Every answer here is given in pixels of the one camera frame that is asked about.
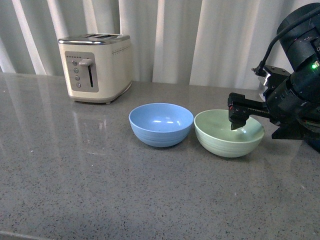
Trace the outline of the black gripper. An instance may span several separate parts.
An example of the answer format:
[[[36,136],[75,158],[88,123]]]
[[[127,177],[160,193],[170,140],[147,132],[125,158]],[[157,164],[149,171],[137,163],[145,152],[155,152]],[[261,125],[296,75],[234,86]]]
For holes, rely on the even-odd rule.
[[[245,95],[230,93],[227,99],[231,130],[246,125],[250,115],[269,118],[278,126],[271,137],[278,140],[319,140],[320,103],[302,98],[287,77],[266,98],[265,103],[246,99]]]

